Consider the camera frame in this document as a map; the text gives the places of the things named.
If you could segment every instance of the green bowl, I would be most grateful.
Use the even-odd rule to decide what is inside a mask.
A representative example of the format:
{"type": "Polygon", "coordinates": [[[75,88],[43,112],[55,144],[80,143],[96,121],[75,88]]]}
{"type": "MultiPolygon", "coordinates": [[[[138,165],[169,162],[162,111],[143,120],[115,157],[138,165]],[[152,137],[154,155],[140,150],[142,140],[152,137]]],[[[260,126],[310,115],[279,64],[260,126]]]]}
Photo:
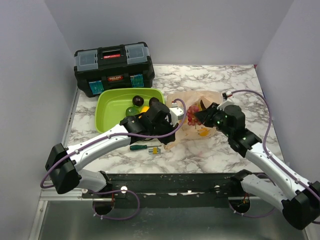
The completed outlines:
{"type": "Polygon", "coordinates": [[[144,99],[143,106],[149,106],[149,100],[152,97],[165,103],[164,95],[156,88],[119,88],[104,91],[98,99],[95,109],[95,128],[99,133],[104,133],[119,124],[126,117],[126,110],[132,107],[132,98],[139,95],[144,99]]]}

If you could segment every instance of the black toolbox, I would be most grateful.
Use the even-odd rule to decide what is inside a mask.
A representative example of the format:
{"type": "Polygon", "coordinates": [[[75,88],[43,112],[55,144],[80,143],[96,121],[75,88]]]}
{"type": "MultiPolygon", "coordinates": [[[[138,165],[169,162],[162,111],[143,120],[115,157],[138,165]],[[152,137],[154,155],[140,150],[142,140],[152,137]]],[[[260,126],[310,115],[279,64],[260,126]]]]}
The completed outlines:
{"type": "Polygon", "coordinates": [[[151,88],[155,71],[145,42],[78,50],[74,75],[89,98],[105,90],[151,88]]]}

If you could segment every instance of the red grapes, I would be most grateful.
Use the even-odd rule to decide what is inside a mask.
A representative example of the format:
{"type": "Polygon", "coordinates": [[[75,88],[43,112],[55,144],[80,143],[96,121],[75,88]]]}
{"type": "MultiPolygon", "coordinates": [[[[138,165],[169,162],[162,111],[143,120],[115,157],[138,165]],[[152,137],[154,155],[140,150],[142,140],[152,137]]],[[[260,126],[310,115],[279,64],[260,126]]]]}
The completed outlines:
{"type": "Polygon", "coordinates": [[[201,125],[201,122],[196,118],[195,113],[199,112],[199,107],[197,105],[191,105],[186,111],[186,116],[188,117],[188,125],[195,126],[201,125]]]}

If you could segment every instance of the green screwdriver handle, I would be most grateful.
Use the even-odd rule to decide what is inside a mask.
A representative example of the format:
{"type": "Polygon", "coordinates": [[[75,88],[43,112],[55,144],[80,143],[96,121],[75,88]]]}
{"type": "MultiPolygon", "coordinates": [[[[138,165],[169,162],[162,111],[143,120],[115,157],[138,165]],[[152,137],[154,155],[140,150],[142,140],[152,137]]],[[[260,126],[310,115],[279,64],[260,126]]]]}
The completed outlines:
{"type": "Polygon", "coordinates": [[[140,149],[147,149],[147,145],[132,145],[130,146],[130,150],[131,151],[136,151],[136,150],[140,150],[140,149]]]}

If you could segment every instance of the cable clip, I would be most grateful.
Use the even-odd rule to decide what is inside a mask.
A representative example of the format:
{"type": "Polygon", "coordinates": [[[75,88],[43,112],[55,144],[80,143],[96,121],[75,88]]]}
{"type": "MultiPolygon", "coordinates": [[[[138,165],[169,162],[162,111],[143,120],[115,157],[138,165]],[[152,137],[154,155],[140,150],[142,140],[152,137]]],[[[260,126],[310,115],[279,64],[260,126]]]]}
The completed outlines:
{"type": "Polygon", "coordinates": [[[273,156],[274,154],[272,153],[272,152],[267,152],[267,154],[266,154],[266,157],[269,159],[270,158],[270,156],[273,156]]]}
{"type": "Polygon", "coordinates": [[[229,97],[232,97],[232,92],[231,91],[226,91],[225,92],[226,96],[229,98],[229,97]]]}
{"type": "Polygon", "coordinates": [[[172,107],[172,108],[178,107],[178,103],[177,103],[176,101],[172,101],[171,107],[172,107]]]}

